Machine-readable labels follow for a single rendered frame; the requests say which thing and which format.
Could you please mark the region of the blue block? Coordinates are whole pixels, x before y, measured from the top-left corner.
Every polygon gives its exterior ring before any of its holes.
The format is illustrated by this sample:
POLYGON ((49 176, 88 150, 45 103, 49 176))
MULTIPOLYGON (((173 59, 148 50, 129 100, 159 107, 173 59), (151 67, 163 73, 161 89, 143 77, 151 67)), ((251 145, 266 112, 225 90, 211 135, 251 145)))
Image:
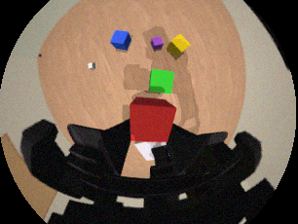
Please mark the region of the blue block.
POLYGON ((113 38, 111 38, 111 45, 115 47, 115 49, 119 50, 128 50, 130 41, 132 41, 132 38, 130 38, 130 34, 126 32, 122 32, 122 30, 117 30, 113 34, 113 38))

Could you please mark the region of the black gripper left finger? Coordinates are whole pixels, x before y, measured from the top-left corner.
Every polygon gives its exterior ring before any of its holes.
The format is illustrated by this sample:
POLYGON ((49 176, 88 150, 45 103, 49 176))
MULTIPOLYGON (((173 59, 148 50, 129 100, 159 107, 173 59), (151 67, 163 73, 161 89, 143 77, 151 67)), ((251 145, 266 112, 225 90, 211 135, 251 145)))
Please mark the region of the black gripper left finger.
POLYGON ((102 151, 114 175, 122 175, 130 147, 130 119, 105 131, 76 124, 67 125, 67 131, 74 143, 102 151))

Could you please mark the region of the red block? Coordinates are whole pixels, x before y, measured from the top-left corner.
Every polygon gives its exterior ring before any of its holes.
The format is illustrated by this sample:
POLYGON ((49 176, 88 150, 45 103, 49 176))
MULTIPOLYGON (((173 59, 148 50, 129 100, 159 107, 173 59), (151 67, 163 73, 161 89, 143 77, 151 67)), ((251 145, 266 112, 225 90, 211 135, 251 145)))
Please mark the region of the red block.
POLYGON ((176 111, 165 99, 135 97, 130 102, 130 142, 168 142, 176 111))

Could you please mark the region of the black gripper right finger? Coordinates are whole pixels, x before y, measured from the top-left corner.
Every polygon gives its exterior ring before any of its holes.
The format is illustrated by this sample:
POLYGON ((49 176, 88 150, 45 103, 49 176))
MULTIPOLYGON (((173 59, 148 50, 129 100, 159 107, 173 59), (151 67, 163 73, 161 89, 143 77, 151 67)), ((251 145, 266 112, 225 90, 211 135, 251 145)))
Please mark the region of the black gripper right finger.
POLYGON ((173 124, 169 133, 168 148, 169 157, 171 158, 173 174, 185 174, 187 169, 197 156, 201 154, 204 147, 210 146, 212 143, 222 142, 227 139, 226 131, 215 132, 212 134, 195 135, 194 132, 185 131, 177 124, 173 124))

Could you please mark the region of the small purple block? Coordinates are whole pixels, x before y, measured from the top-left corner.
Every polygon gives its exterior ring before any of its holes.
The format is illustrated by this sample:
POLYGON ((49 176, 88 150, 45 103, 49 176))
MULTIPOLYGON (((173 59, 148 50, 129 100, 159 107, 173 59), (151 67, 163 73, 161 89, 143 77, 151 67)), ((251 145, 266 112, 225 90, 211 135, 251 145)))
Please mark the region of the small purple block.
POLYGON ((158 50, 164 46, 164 41, 162 41, 161 37, 152 37, 152 46, 154 50, 158 50))

